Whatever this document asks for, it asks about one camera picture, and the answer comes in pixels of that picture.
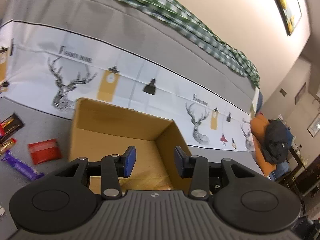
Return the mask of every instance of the deer print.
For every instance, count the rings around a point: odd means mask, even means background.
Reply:
[[[243,124],[241,124],[241,130],[243,131],[243,135],[245,137],[245,147],[247,148],[247,150],[251,150],[252,148],[252,142],[249,141],[249,137],[251,135],[251,131],[248,130],[248,133],[245,133],[245,131],[243,130]]]
[[[60,74],[62,66],[58,69],[58,71],[54,68],[56,61],[60,58],[61,57],[58,57],[57,59],[52,61],[52,63],[50,63],[50,58],[48,58],[49,70],[52,73],[52,75],[54,75],[56,77],[55,83],[59,89],[57,92],[57,95],[53,99],[52,105],[60,111],[66,111],[66,109],[68,109],[69,107],[74,106],[76,104],[74,101],[71,101],[68,99],[68,92],[75,90],[76,85],[89,83],[92,79],[95,78],[97,73],[95,73],[91,78],[89,68],[87,65],[85,65],[85,69],[87,71],[87,75],[85,78],[82,78],[80,80],[80,72],[78,72],[76,79],[71,80],[71,82],[68,85],[64,85],[62,83],[62,75]]]
[[[208,136],[199,133],[199,126],[201,125],[203,120],[207,119],[207,117],[209,116],[209,113],[207,113],[206,109],[204,109],[205,114],[204,115],[201,114],[201,117],[199,118],[198,122],[196,122],[194,111],[191,111],[191,107],[193,105],[194,105],[194,103],[192,103],[190,106],[188,106],[186,103],[187,113],[188,113],[188,115],[191,116],[191,122],[194,125],[193,134],[192,134],[193,138],[196,140],[196,142],[203,144],[203,145],[207,145],[207,144],[209,144],[210,140],[209,140]]]

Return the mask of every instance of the purple wrapper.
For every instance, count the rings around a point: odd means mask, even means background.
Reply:
[[[18,158],[14,157],[10,150],[7,150],[1,161],[8,163],[12,168],[20,172],[30,180],[36,180],[44,176],[42,172],[38,172],[34,167],[29,166]]]

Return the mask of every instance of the picture frame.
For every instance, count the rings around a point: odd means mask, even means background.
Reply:
[[[278,6],[287,35],[291,36],[302,17],[299,0],[275,0],[275,2]]]
[[[294,104],[296,105],[300,98],[303,96],[303,94],[306,92],[307,83],[305,82],[303,86],[300,88],[298,94],[294,97]]]
[[[320,113],[317,114],[316,118],[312,121],[312,123],[308,127],[308,132],[314,138],[318,132],[320,131]]]

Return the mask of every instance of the black jacket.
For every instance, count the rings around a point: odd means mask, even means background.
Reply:
[[[289,146],[286,127],[281,121],[270,120],[262,149],[266,162],[277,164],[285,161]]]

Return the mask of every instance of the green checkered cloth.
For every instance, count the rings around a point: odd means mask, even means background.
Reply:
[[[260,77],[255,65],[243,52],[222,41],[193,13],[176,0],[117,0],[160,20],[185,36],[218,61],[239,75],[248,76],[259,87]]]

